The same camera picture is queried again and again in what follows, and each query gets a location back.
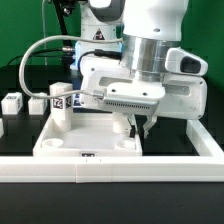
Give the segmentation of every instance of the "white cable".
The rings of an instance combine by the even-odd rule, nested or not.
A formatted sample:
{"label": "white cable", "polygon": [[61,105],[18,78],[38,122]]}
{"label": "white cable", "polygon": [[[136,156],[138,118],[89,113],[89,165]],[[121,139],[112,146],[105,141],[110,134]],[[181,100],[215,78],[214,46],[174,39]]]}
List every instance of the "white cable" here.
{"label": "white cable", "polygon": [[[48,0],[43,0],[42,1],[42,23],[43,23],[43,36],[44,38],[47,37],[47,33],[46,33],[46,13],[45,13],[45,6],[46,6],[46,2]],[[47,65],[47,57],[44,58],[45,61],[45,65]]]}
{"label": "white cable", "polygon": [[89,40],[89,39],[83,39],[81,37],[63,36],[63,35],[51,36],[51,37],[47,37],[47,38],[37,41],[26,51],[26,53],[24,54],[23,59],[21,61],[20,67],[19,67],[19,82],[20,82],[21,88],[27,95],[29,95],[31,97],[36,97],[39,99],[53,99],[56,97],[62,97],[62,96],[67,96],[67,95],[72,95],[72,94],[79,94],[79,93],[86,94],[86,95],[92,95],[92,93],[89,93],[87,91],[74,90],[74,91],[69,91],[69,92],[65,92],[63,94],[58,94],[58,95],[54,95],[54,96],[50,96],[50,95],[39,96],[39,95],[36,95],[28,90],[28,88],[25,84],[25,80],[24,80],[24,71],[25,71],[25,66],[26,66],[26,62],[27,62],[28,58],[30,57],[32,52],[37,47],[39,47],[40,45],[45,44],[47,42],[54,41],[54,40],[75,40],[75,41],[82,41],[82,42],[87,42],[87,43],[97,43],[97,44],[108,44],[108,43],[122,42],[122,39],[104,40],[103,41],[103,40]]}

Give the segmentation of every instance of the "small white cube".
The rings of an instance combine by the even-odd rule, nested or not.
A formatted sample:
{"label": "small white cube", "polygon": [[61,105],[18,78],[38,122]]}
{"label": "small white cube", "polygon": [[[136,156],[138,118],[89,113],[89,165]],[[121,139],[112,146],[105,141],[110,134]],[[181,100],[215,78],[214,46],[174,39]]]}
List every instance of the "small white cube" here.
{"label": "small white cube", "polygon": [[1,101],[2,114],[16,115],[23,106],[22,93],[8,93]]}
{"label": "small white cube", "polygon": [[[37,93],[36,95],[47,96],[46,93]],[[30,115],[43,115],[47,108],[47,100],[31,97],[28,106]]]}
{"label": "small white cube", "polygon": [[2,119],[0,119],[0,138],[4,135],[4,129],[3,129],[3,122]]}

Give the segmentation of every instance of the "white platform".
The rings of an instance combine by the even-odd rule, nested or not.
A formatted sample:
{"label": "white platform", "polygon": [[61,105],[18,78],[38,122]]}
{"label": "white platform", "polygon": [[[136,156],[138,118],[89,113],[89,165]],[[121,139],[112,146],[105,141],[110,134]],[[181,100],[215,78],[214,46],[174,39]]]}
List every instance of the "white platform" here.
{"label": "white platform", "polygon": [[0,157],[0,182],[224,181],[224,153],[203,125],[188,121],[187,135],[200,156]]}
{"label": "white platform", "polygon": [[[55,147],[54,142],[55,144],[63,142],[63,144]],[[113,132],[112,114],[74,113],[71,131],[64,133],[55,131],[54,120],[51,115],[49,116],[33,149],[33,155],[35,157],[134,157],[142,155],[142,148],[138,133],[131,139],[125,133]]]}

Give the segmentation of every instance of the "cable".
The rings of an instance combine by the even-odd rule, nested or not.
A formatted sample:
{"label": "cable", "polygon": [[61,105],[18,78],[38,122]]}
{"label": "cable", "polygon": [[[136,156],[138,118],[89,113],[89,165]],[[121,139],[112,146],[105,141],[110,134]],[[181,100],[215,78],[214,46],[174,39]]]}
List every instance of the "cable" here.
{"label": "cable", "polygon": [[29,58],[29,56],[32,54],[32,52],[39,46],[41,46],[44,43],[50,42],[50,41],[54,41],[54,40],[75,40],[75,41],[83,41],[83,42],[87,42],[87,43],[97,43],[97,44],[108,44],[108,43],[118,43],[121,42],[122,39],[115,39],[115,40],[107,40],[107,41],[102,41],[102,40],[88,40],[88,39],[83,39],[80,37],[74,37],[74,36],[63,36],[63,35],[58,35],[58,36],[52,36],[52,37],[47,37],[44,38],[42,40],[37,41],[36,43],[34,43],[24,54],[20,67],[19,67],[19,82],[21,85],[21,88],[23,89],[23,91],[31,96],[31,97],[36,97],[39,99],[54,99],[56,97],[62,97],[62,96],[68,96],[68,95],[72,95],[72,94],[86,94],[86,95],[92,95],[92,93],[89,93],[87,91],[83,91],[83,90],[74,90],[74,91],[69,91],[63,94],[58,94],[55,96],[38,96],[36,94],[33,94],[32,92],[30,92],[26,86],[25,80],[24,80],[24,71],[25,71],[25,66],[26,66],[26,62]]}
{"label": "cable", "polygon": [[122,53],[116,52],[116,51],[104,51],[101,49],[95,49],[94,51],[88,51],[81,55],[81,57],[79,58],[78,63],[77,63],[78,71],[82,76],[83,76],[83,74],[81,71],[81,61],[84,56],[87,56],[89,54],[94,54],[95,56],[98,56],[98,57],[107,57],[107,58],[112,58],[112,59],[117,59],[117,60],[121,60],[121,58],[122,58]]}
{"label": "cable", "polygon": [[[38,54],[56,52],[56,51],[62,51],[62,49],[61,48],[51,48],[51,49],[46,49],[46,50],[39,50],[39,51],[33,52],[30,56],[33,57],[33,56],[38,55]],[[16,57],[10,59],[10,61],[8,61],[8,63],[7,63],[7,66],[9,66],[16,59],[22,58],[22,57],[23,57],[23,55],[19,55],[19,56],[16,56]]]}
{"label": "cable", "polygon": [[44,34],[44,38],[47,37],[47,33],[46,33],[46,13],[45,13],[45,6],[46,6],[46,2],[48,0],[43,0],[42,1],[42,23],[43,23],[43,34]]}
{"label": "cable", "polygon": [[84,57],[84,56],[87,56],[87,55],[89,55],[89,54],[94,54],[94,52],[95,51],[88,51],[88,52],[86,52],[86,53],[84,53],[84,54],[82,54],[82,56],[79,58],[79,60],[78,60],[78,63],[77,63],[77,67],[78,67],[78,71],[79,71],[79,73],[83,76],[83,74],[82,74],[82,72],[81,72],[81,61],[82,61],[82,58]]}
{"label": "cable", "polygon": [[[23,55],[17,56],[16,59],[22,58],[22,57],[23,57]],[[44,57],[47,57],[47,58],[59,58],[59,57],[61,57],[61,55],[46,55],[46,54],[44,54],[44,55],[30,55],[29,59],[30,58],[44,58]]]}

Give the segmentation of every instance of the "sticker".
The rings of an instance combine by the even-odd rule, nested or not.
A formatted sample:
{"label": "sticker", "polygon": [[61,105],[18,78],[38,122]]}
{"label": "sticker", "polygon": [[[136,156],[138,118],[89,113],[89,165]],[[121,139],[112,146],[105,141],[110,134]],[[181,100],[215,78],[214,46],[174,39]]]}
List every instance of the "sticker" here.
{"label": "sticker", "polygon": [[72,106],[72,97],[69,96],[66,98],[66,109]]}
{"label": "sticker", "polygon": [[17,101],[17,105],[18,105],[18,109],[20,108],[20,99],[18,99],[18,101]]}
{"label": "sticker", "polygon": [[105,40],[102,31],[100,29],[97,30],[95,36],[93,37],[93,40]]}
{"label": "sticker", "polygon": [[17,97],[16,96],[7,96],[7,100],[15,100]]}
{"label": "sticker", "polygon": [[80,107],[80,102],[79,102],[79,97],[80,95],[79,94],[76,94],[75,97],[74,97],[74,106],[75,107]]}
{"label": "sticker", "polygon": [[63,99],[60,98],[53,99],[53,108],[63,109]]}

